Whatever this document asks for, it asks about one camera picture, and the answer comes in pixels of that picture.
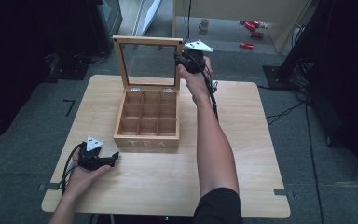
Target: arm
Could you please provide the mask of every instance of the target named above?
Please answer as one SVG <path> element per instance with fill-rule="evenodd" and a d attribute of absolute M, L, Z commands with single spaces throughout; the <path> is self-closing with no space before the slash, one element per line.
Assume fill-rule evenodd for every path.
<path fill-rule="evenodd" d="M 206 64 L 211 70 L 209 58 Z M 197 106 L 197 165 L 200 197 L 217 188 L 233 189 L 239 194 L 235 161 L 231 146 L 212 109 L 202 74 L 190 74 L 178 65 Z"/>
<path fill-rule="evenodd" d="M 102 174 L 106 173 L 109 165 L 100 167 L 96 171 L 88 171 L 81 167 L 77 167 L 77 159 L 79 157 L 79 148 L 73 156 L 75 169 L 69 177 L 69 184 L 65 193 L 62 195 L 59 204 L 50 220 L 53 223 L 72 223 L 74 219 L 75 206 L 81 195 L 83 195 L 92 185 L 92 183 Z"/>

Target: red object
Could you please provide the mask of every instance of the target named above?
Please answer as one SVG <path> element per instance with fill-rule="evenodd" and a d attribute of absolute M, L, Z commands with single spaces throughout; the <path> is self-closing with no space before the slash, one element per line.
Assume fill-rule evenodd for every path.
<path fill-rule="evenodd" d="M 264 36 L 264 33 L 261 33 L 261 32 L 252 32 L 251 33 L 251 37 L 254 37 L 254 38 L 263 38 Z"/>
<path fill-rule="evenodd" d="M 254 47 L 254 45 L 251 43 L 246 43 L 243 41 L 241 41 L 241 43 L 240 43 L 240 48 L 243 48 L 243 49 L 253 49 L 253 47 Z"/>
<path fill-rule="evenodd" d="M 255 26 L 255 28 L 260 27 L 260 22 L 259 21 L 250 21 L 251 24 L 253 24 Z"/>
<path fill-rule="evenodd" d="M 246 21 L 245 24 L 244 24 L 244 26 L 245 26 L 246 28 L 248 28 L 250 31 L 254 31 L 254 30 L 255 30 L 255 26 L 254 26 L 251 22 L 249 22 L 249 21 Z"/>

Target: black tape mark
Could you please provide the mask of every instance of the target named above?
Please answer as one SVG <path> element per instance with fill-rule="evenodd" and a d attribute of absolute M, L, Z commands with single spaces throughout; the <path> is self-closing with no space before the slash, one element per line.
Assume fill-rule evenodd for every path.
<path fill-rule="evenodd" d="M 69 110 L 68 110 L 68 112 L 66 112 L 66 115 L 65 115 L 66 117 L 68 117 L 69 114 L 72 111 L 72 108 L 74 107 L 74 104 L 75 104 L 76 100 L 65 100 L 65 99 L 63 99 L 63 101 L 64 102 L 71 102 L 71 106 L 69 107 Z"/>

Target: gray floor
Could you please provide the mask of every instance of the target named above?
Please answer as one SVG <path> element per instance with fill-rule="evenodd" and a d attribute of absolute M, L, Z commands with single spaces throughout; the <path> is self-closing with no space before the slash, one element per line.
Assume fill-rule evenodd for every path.
<path fill-rule="evenodd" d="M 170 2 L 164 1 L 158 12 L 162 15 L 162 23 L 159 23 L 157 16 L 146 35 L 160 34 L 153 32 L 154 27 L 159 27 L 158 32 L 165 34 L 172 31 L 166 19 L 163 19 L 164 14 L 169 14 L 164 8 L 169 8 Z M 221 46 L 236 43 L 237 39 L 241 39 L 236 33 L 242 31 L 225 34 Z M 211 23 L 209 36 L 205 40 L 219 43 L 219 37 L 213 34 Z M 192 39 L 199 38 L 195 33 L 190 35 Z M 267 40 L 265 45 L 266 49 L 271 48 Z M 229 48 L 234 47 L 208 54 L 213 62 L 215 79 L 251 81 L 267 86 L 262 65 L 280 65 L 285 59 L 285 56 L 271 50 L 257 52 Z M 9 130 L 0 136 L 0 223 L 48 222 L 51 214 L 41 209 L 45 192 L 37 189 L 41 183 L 48 183 L 51 179 L 84 91 L 90 77 L 95 74 L 118 75 L 116 55 L 112 53 L 101 63 L 92 64 L 82 81 L 59 80 L 56 84 L 40 84 Z M 298 102 L 296 95 L 290 91 L 259 91 L 266 116 L 279 114 Z M 219 91 L 215 97 L 218 103 Z M 68 116 L 66 114 L 70 103 L 64 100 L 76 101 Z M 286 219 L 245 218 L 245 223 L 322 222 L 313 175 L 306 109 L 310 114 L 313 156 L 324 223 L 358 223 L 358 159 L 346 148 L 327 147 L 324 128 L 315 109 L 304 105 L 269 126 L 282 180 L 288 191 L 291 216 Z M 88 223 L 89 219 L 89 214 L 76 214 L 76 223 Z"/>

